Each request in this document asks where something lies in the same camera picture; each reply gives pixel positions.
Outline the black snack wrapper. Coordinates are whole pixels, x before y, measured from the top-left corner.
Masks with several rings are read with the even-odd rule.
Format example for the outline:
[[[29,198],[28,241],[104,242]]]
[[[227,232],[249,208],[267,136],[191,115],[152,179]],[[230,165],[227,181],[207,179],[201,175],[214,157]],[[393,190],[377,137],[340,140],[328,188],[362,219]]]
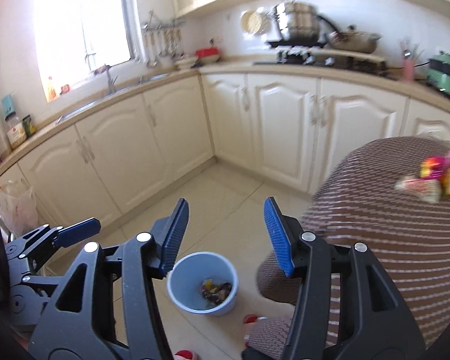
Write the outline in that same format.
[[[229,297],[232,291],[230,282],[215,283],[212,279],[206,279],[201,285],[201,296],[208,307],[220,306]]]

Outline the magenta snack bag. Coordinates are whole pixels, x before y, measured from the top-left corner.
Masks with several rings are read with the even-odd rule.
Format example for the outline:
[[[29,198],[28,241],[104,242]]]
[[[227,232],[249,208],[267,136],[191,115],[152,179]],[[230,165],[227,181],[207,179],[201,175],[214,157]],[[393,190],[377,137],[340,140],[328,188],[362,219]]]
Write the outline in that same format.
[[[424,180],[442,180],[448,170],[450,170],[450,151],[443,156],[433,156],[422,161],[419,176]]]

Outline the blue trash bin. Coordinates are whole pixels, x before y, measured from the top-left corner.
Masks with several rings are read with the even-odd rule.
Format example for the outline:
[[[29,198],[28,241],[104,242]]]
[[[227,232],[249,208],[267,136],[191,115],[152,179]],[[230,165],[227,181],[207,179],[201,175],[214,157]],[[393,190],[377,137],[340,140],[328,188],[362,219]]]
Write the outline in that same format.
[[[213,252],[195,252],[180,259],[167,276],[172,302],[190,314],[218,317],[236,305],[239,276],[233,264]]]

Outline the cream kitchen cabinets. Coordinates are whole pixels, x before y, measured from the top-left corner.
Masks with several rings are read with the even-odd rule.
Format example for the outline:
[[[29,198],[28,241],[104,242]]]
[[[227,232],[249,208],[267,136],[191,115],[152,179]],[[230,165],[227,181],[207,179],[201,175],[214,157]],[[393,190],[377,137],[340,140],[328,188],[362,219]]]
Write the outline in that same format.
[[[348,152],[412,135],[450,144],[450,98],[330,67],[226,63],[61,116],[3,161],[0,180],[33,189],[48,223],[109,226],[215,158],[313,193]]]

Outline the clear plastic bag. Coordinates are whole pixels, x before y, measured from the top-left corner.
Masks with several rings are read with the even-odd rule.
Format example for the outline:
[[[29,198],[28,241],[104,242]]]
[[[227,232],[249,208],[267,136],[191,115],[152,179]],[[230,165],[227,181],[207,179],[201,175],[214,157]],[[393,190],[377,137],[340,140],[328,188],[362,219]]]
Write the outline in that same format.
[[[18,180],[2,182],[0,201],[0,219],[16,238],[38,227],[39,217],[32,187]]]

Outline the brown polka dot tablecloth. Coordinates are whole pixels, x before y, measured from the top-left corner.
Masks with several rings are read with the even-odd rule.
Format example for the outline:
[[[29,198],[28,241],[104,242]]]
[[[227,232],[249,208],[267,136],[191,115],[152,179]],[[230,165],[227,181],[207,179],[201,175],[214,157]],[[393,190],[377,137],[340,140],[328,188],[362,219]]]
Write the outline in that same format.
[[[314,194],[302,229],[330,245],[362,242],[396,285],[418,324],[426,350],[417,359],[450,359],[450,196],[423,202],[394,189],[421,178],[426,158],[450,151],[442,141],[402,136],[379,139],[348,154]],[[257,270],[257,287],[274,302],[297,305],[300,278],[289,278],[271,253]],[[290,317],[259,317],[243,359],[283,359]]]

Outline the pink red slipper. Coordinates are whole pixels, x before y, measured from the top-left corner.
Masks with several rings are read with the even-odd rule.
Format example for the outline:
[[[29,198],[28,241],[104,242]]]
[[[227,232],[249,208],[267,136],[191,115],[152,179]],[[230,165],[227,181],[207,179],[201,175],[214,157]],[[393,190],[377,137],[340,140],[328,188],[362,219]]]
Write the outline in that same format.
[[[242,328],[243,328],[244,344],[246,347],[249,346],[248,341],[250,330],[255,325],[255,322],[257,322],[258,319],[259,317],[256,314],[247,314],[246,316],[244,316]]]

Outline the red checkered ketchup packet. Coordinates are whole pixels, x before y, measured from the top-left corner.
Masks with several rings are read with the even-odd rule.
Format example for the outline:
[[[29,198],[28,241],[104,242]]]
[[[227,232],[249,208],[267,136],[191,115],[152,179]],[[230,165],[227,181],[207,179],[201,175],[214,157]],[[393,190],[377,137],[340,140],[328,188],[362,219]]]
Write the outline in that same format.
[[[397,181],[394,189],[414,195],[426,203],[434,204],[441,200],[441,184],[438,180],[405,176]]]

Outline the window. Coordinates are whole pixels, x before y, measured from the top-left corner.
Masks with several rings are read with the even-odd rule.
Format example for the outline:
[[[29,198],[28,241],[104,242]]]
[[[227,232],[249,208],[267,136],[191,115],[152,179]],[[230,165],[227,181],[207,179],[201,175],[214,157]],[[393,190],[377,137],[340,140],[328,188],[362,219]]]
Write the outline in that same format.
[[[39,68],[47,102],[136,57],[128,0],[40,0]]]

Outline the hanging utensil rack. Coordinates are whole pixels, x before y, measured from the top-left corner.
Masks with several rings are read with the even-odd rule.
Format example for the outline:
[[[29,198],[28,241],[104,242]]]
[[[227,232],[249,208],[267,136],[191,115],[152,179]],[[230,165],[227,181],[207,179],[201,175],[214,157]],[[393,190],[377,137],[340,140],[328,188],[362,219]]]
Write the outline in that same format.
[[[145,64],[148,68],[156,68],[164,59],[172,62],[185,56],[182,27],[185,19],[161,19],[151,9],[148,19],[140,25],[142,41],[145,48]]]

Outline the red bowl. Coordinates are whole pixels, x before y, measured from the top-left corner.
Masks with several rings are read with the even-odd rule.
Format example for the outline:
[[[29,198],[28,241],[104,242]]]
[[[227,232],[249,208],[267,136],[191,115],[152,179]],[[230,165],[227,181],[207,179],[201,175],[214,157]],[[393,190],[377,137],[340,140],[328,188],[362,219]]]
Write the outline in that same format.
[[[198,61],[202,65],[216,63],[220,59],[220,52],[217,47],[209,47],[203,49],[197,49],[195,52]]]

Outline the green electric grill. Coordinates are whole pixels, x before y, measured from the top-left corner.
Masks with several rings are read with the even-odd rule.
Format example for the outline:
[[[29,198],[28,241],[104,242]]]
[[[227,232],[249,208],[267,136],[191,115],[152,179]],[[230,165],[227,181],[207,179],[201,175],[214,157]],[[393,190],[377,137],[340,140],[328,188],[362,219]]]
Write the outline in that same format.
[[[428,60],[427,85],[450,97],[450,53],[441,50]]]

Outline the steel frying pan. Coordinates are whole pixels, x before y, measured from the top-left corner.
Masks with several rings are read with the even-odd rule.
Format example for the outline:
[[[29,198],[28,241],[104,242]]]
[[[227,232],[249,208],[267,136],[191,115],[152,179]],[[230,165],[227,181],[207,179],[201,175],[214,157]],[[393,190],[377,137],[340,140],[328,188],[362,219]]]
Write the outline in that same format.
[[[349,25],[347,29],[340,29],[326,16],[317,14],[317,17],[331,29],[329,33],[325,33],[325,39],[335,50],[372,54],[382,38],[379,33],[359,31],[354,24]]]

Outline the round woven trivet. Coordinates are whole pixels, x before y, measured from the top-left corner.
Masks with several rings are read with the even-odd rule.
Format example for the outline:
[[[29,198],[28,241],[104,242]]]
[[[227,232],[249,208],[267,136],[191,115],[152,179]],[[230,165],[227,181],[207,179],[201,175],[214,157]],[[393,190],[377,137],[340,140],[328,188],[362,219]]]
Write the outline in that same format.
[[[241,29],[243,33],[261,36],[272,30],[272,20],[263,10],[247,10],[241,15]]]

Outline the stainless steel stock pot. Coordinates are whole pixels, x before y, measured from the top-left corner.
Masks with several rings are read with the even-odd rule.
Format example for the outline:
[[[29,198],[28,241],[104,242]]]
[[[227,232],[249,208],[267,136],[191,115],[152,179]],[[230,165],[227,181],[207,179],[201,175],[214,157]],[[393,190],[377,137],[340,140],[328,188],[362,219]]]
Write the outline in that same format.
[[[296,0],[280,0],[272,10],[281,39],[308,46],[316,43],[320,37],[317,14],[316,6]]]

